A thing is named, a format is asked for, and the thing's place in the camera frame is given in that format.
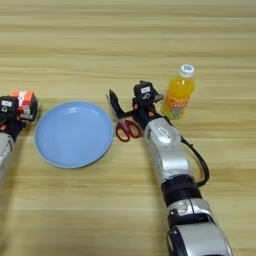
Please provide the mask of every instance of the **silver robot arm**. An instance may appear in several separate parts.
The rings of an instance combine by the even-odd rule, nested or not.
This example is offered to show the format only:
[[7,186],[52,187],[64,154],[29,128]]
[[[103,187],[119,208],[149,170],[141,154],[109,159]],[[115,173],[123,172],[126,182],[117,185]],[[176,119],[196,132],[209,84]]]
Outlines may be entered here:
[[0,182],[4,177],[4,170],[13,151],[14,141],[6,133],[0,133]]
[[145,139],[168,209],[170,255],[232,256],[223,231],[194,181],[177,129],[165,118],[157,118],[147,124]]

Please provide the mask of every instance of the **blue plate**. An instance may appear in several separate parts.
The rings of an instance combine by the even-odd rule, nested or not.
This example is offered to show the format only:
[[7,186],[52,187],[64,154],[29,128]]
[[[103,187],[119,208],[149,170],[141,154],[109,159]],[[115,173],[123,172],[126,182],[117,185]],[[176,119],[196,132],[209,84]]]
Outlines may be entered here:
[[41,156],[61,168],[79,168],[106,153],[113,140],[112,120],[98,106],[69,102],[39,121],[35,143]]

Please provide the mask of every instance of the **bottle cap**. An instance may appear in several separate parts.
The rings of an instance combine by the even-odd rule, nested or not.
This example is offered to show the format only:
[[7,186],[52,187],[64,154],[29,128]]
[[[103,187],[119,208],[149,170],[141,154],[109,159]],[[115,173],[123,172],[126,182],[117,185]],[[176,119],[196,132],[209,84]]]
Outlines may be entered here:
[[195,68],[190,64],[184,64],[180,68],[180,75],[185,78],[190,78],[194,75]]

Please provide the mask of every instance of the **plate rim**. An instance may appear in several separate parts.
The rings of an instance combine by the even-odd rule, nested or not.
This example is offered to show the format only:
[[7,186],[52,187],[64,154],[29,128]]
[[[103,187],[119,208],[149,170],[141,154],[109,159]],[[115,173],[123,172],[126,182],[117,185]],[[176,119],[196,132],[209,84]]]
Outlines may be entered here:
[[[108,141],[108,144],[107,144],[107,147],[106,149],[104,150],[104,152],[102,153],[99,153],[96,157],[95,160],[89,162],[89,163],[85,163],[85,164],[79,164],[79,165],[73,165],[73,166],[67,166],[67,165],[60,165],[60,164],[56,164],[56,163],[53,163],[51,162],[50,160],[48,160],[43,154],[42,154],[42,151],[40,150],[40,147],[38,146],[38,130],[39,130],[39,127],[40,127],[40,124],[43,122],[44,118],[52,111],[54,111],[55,109],[59,108],[59,107],[62,107],[64,105],[68,105],[68,104],[72,104],[72,103],[82,103],[82,104],[85,104],[85,105],[91,105],[91,106],[94,106],[98,109],[100,109],[107,117],[107,119],[109,120],[109,123],[111,125],[111,136],[109,138],[109,141]],[[54,106],[53,108],[51,108],[48,112],[44,113],[43,116],[40,118],[40,120],[38,121],[38,123],[36,124],[36,128],[35,128],[35,132],[34,132],[34,141],[35,141],[35,146],[36,146],[36,149],[37,149],[37,152],[39,153],[39,155],[43,158],[43,160],[45,162],[47,162],[48,164],[51,164],[55,167],[58,167],[58,168],[61,168],[61,169],[78,169],[78,168],[82,168],[82,167],[86,167],[88,165],[91,165],[93,163],[95,163],[96,161],[98,161],[101,157],[103,157],[107,151],[109,150],[109,148],[111,147],[112,145],[112,142],[113,142],[113,139],[114,139],[114,126],[113,126],[113,121],[112,121],[112,118],[110,117],[110,115],[102,108],[102,107],[99,107],[98,105],[96,105],[95,103],[91,103],[89,101],[83,101],[83,100],[76,100],[76,101],[68,101],[68,102],[64,102],[64,103],[60,103],[56,106]]]

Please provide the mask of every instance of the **wooden table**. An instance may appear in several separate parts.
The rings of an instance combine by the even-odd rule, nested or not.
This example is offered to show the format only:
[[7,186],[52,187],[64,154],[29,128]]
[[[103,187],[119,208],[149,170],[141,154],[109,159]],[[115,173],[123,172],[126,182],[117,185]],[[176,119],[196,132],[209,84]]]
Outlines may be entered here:
[[[165,92],[181,64],[196,91],[175,125],[211,170],[202,188],[236,256],[256,255],[254,0],[1,0],[1,95],[33,89],[43,112],[70,100],[130,109],[133,86]],[[97,163],[45,163],[20,135],[1,191],[4,256],[167,255],[166,211],[144,140]]]

